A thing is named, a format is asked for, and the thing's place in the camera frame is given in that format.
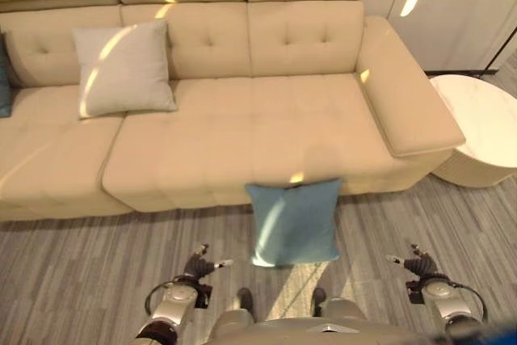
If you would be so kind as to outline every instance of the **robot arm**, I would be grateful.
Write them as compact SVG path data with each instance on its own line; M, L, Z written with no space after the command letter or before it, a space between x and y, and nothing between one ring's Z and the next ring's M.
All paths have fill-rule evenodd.
M227 267L232 260L217 263L202 258L208 245L203 244L187 261L183 274L172 281L159 284L147 296L145 310L150 320L140 329L131 345L175 345L185 326L192 318L194 308L206 309L212 287L199 280L217 268ZM150 298L154 292L165 288L162 301L151 314Z
M438 272L435 260L425 251L412 244L416 259L401 259L386 255L394 262L418 276L418 280L406 282L411 303L424 304L436 326L451 339L476 338L481 329L480 321L473 316L458 288L467 288L480 297L483 304L483 322L488 319L485 302L470 287L464 286Z

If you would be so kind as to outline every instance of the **blue pillow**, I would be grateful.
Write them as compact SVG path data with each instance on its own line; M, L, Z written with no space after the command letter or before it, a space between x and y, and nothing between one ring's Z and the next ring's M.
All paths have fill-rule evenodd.
M289 189L247 184L254 210L252 263L261 267L336 260L334 210L341 179Z
M11 92L7 81L7 59L0 42L0 117L11 115Z

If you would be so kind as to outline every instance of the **back cushion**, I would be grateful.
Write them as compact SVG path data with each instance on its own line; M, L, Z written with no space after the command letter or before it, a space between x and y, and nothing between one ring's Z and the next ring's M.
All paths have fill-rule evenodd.
M168 24L170 78L251 75L244 2L122 7L126 26L155 18L164 18Z
M21 87L77 85L81 70L72 27L121 26L120 6L0 14L0 29Z
M254 76L355 69L364 8L356 1L248 3Z

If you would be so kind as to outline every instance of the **round side table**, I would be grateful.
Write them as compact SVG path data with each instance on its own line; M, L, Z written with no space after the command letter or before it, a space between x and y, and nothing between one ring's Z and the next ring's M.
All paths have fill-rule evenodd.
M467 139L433 174L466 187L488 187L512 176L517 171L517 99L477 78L448 74L431 83Z

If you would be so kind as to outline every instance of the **robot finger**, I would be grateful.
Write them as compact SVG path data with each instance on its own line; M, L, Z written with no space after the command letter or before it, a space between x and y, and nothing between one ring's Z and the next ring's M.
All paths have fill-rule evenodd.
M202 256L207 253L208 244L201 244L200 247L194 252L194 255Z
M225 260L220 260L219 262L215 262L213 264L214 268L223 268L223 267L229 267L233 264L233 260L232 259L225 259Z
M405 259L399 258L398 256L395 256L395 255L386 255L385 258L389 262L395 263L401 267L404 267L404 262L406 261Z
M411 244L411 248L413 248L413 253L419 257L427 256L427 252L420 249L418 244Z

